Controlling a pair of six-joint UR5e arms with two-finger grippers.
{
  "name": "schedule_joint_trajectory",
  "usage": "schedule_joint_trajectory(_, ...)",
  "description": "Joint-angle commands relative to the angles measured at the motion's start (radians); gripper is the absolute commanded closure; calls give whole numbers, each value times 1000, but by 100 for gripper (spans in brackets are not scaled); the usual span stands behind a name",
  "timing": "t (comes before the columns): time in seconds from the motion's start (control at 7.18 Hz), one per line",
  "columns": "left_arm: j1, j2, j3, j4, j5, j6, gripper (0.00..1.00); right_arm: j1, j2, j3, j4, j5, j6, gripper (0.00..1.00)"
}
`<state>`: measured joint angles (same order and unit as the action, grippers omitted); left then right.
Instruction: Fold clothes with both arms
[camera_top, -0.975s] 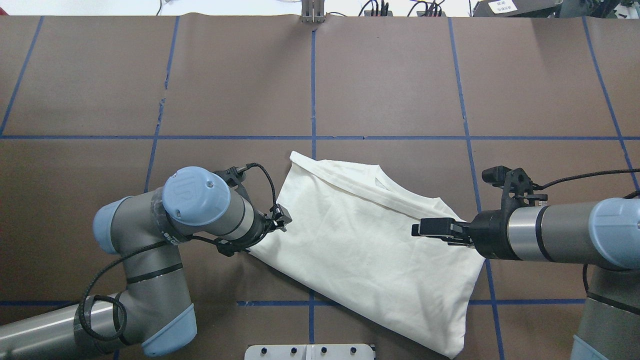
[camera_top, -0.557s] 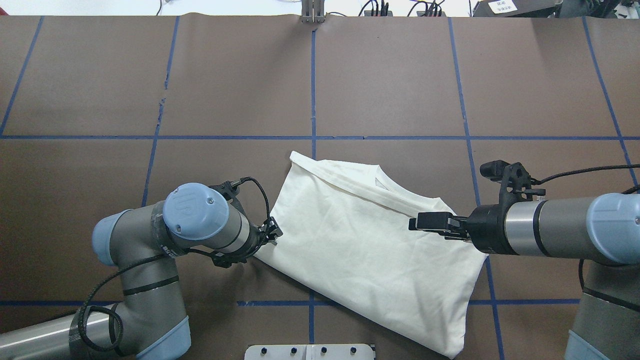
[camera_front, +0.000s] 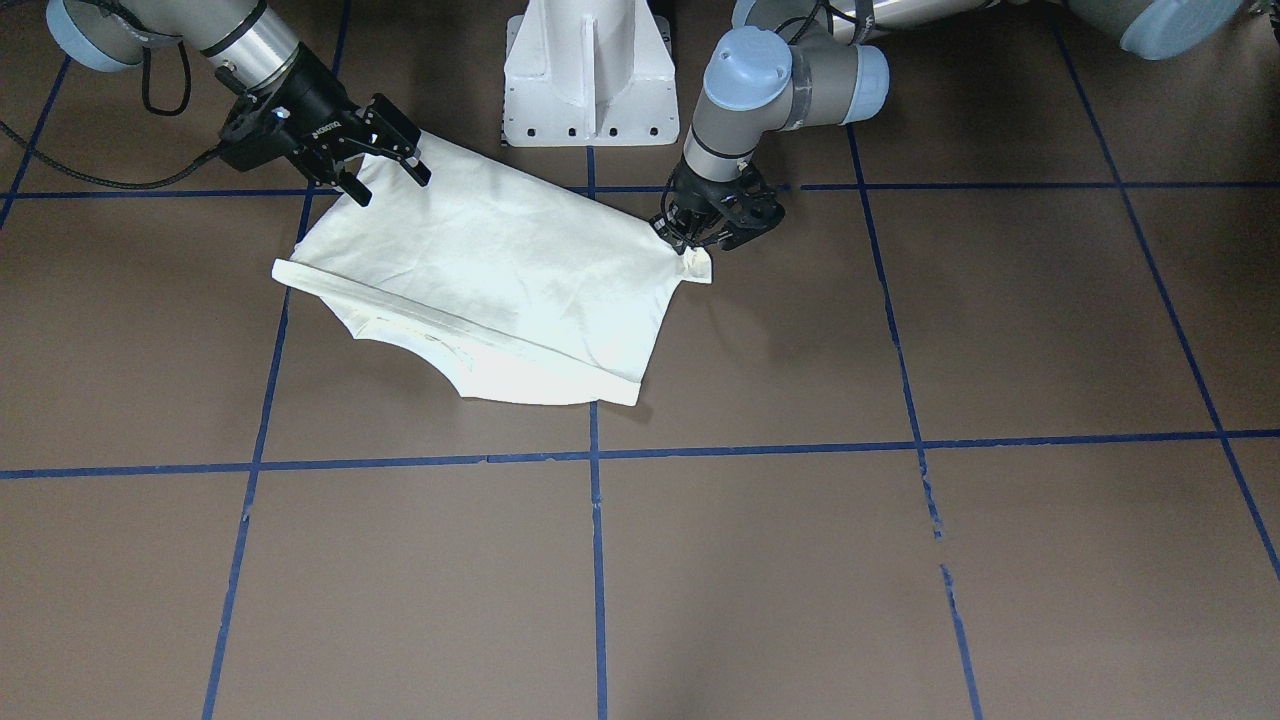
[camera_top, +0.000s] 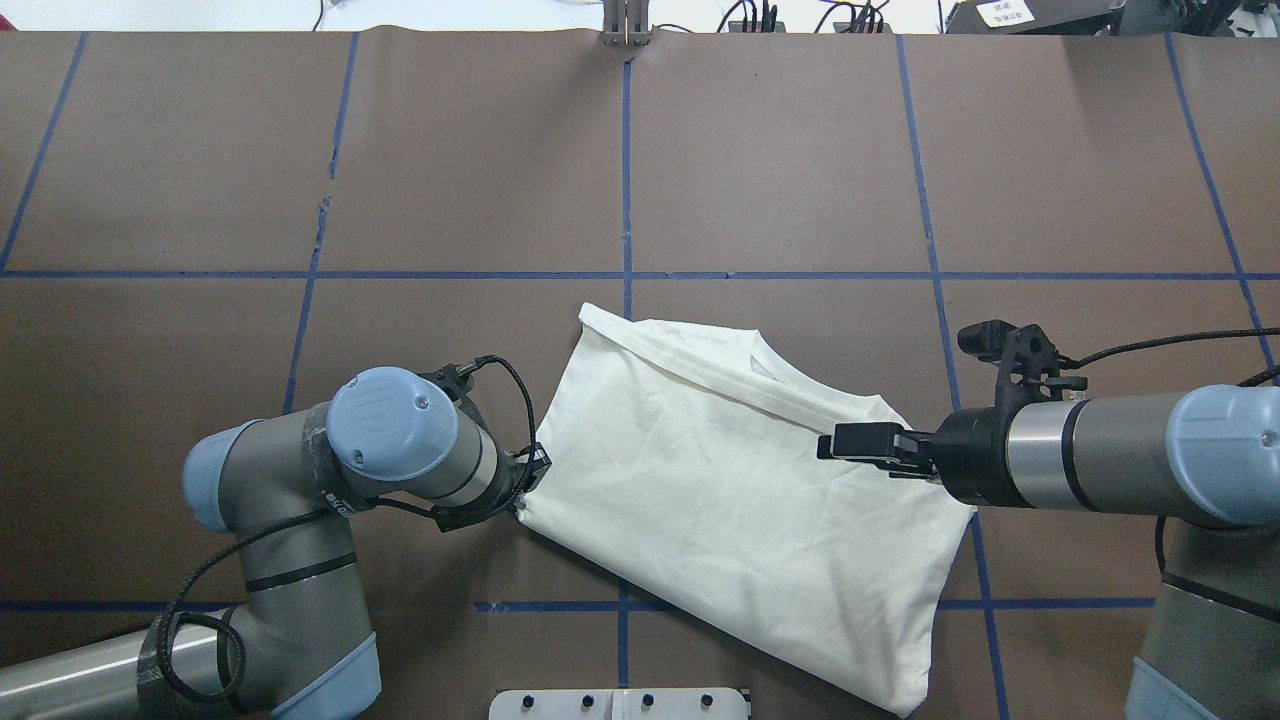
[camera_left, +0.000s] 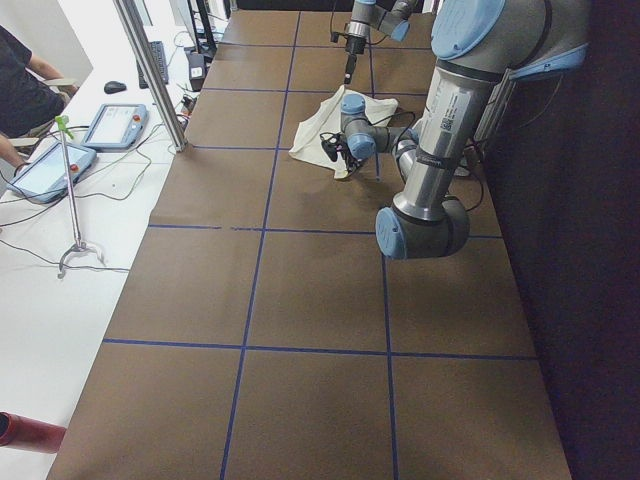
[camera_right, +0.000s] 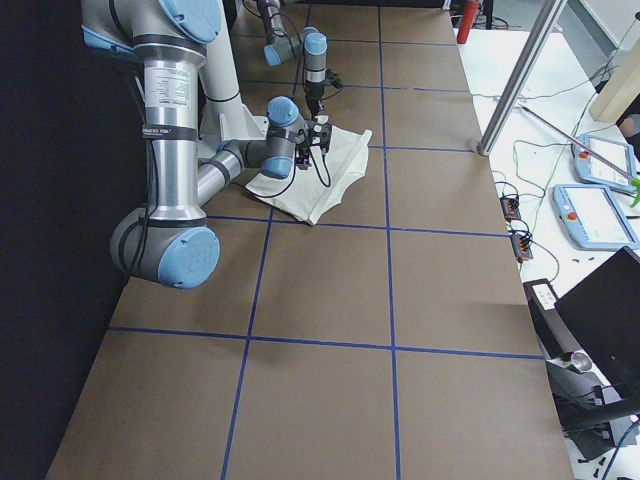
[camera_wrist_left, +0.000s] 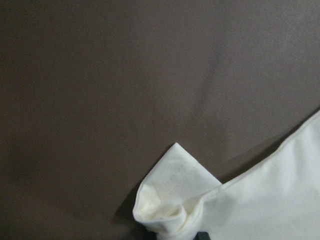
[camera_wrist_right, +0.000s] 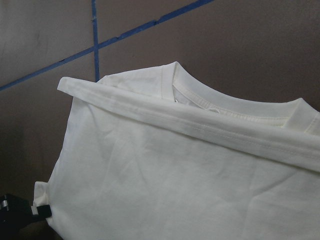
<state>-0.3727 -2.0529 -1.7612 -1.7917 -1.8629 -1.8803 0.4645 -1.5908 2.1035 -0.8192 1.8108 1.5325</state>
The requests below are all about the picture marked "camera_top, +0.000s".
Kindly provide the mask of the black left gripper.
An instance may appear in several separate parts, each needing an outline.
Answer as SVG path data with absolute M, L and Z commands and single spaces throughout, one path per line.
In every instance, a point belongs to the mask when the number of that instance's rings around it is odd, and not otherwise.
M 552 460 L 536 438 L 536 419 L 529 388 L 512 365 L 509 375 L 524 404 L 527 443 L 517 451 L 500 447 L 477 405 L 471 400 L 471 375 L 480 365 L 444 365 L 420 377 L 442 389 L 458 411 L 457 448 L 467 445 L 463 459 L 471 462 L 467 480 L 456 492 L 433 498 L 426 516 L 439 530 L 458 530 L 513 512 L 524 496 L 538 487 Z

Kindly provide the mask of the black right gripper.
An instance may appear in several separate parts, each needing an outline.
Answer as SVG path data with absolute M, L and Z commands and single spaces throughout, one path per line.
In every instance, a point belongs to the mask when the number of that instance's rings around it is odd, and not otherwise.
M 1059 501 L 1087 507 L 1068 457 L 1085 405 L 1069 395 L 1084 391 L 1087 380 L 1062 375 L 1069 360 L 1037 324 L 980 322 L 960 329 L 957 346 L 996 365 L 992 406 L 952 413 L 932 433 L 897 423 L 841 423 L 818 437 L 817 457 L 895 460 L 896 478 L 941 486 L 974 506 L 1032 509 L 1034 493 L 1046 491 L 1048 507 Z

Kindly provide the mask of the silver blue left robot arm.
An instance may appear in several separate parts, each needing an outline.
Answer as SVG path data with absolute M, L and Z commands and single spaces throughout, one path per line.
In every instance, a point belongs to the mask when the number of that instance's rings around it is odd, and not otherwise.
M 550 465 L 500 447 L 471 401 L 481 356 L 378 366 L 311 409 L 200 441 L 183 493 L 233 543 L 143 629 L 3 671 L 5 719 L 352 719 L 380 694 L 351 519 L 374 509 L 443 532 L 517 509 Z

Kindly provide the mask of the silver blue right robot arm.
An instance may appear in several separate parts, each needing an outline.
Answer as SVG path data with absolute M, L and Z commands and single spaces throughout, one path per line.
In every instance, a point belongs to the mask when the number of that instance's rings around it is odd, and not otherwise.
M 996 366 L 995 401 L 932 432 L 838 424 L 822 460 L 941 486 L 970 506 L 1155 518 L 1160 587 L 1134 659 L 1129 719 L 1275 719 L 1279 396 L 1270 368 L 1240 384 L 1088 398 L 1038 325 L 957 333 Z

